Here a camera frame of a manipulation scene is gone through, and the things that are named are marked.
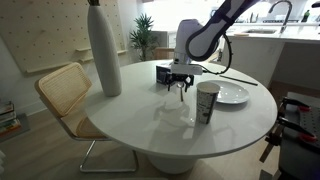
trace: chair backrest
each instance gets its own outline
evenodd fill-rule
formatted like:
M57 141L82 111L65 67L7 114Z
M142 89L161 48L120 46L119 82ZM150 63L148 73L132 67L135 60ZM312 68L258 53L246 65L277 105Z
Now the chair backrest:
M174 48L156 47L154 49L154 59L173 59Z
M38 80L35 88L47 108L61 118L83 100L91 85L82 66L71 63Z

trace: book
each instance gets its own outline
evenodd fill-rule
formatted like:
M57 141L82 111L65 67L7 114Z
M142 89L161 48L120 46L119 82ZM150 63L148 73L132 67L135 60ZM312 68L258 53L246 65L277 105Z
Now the book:
M0 115L0 123L15 119L16 117L17 117L17 115L16 115L15 111L11 111L11 112L8 112L8 113L5 113L5 114L1 114Z
M0 124L0 136L10 133L21 127L18 119L9 120Z
M11 101L0 102L0 115L14 110L14 105Z

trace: cable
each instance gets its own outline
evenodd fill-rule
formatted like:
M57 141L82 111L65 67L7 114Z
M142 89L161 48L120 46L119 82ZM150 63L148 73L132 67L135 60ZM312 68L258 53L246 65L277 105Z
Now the cable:
M227 43L227 46L228 46L228 53L229 53L229 62L228 62L228 65L227 65L227 67L226 67L223 71L221 71L221 72L212 72L212 71L210 71L209 69L205 68L205 67L202 66L202 65L199 65L199 64L192 64L192 65L201 66L201 67L204 69L204 70L203 70L204 73L211 73L211 74L219 75L219 74L223 74L223 73L227 72L227 71L229 70L230 66L231 66L233 53L232 53L232 48L231 48L231 42L229 41L229 38L228 38L228 36L226 35L226 33L223 34L223 37L224 37L224 39L226 40L226 43Z

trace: tall white bottle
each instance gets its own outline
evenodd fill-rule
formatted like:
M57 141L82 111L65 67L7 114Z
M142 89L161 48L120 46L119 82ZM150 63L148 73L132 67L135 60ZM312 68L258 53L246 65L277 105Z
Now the tall white bottle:
M106 96L121 94L119 58L111 25L99 1L89 1L88 32L92 54L103 92Z

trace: potted plant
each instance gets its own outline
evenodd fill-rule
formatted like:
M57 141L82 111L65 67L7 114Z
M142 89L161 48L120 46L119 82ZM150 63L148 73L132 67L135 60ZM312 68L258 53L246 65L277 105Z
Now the potted plant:
M134 20L137 24L137 30L130 33L132 47L139 52L139 59L141 61L147 60L147 54L152 53L155 49L157 37L151 34L153 20L146 14L140 15L139 18Z

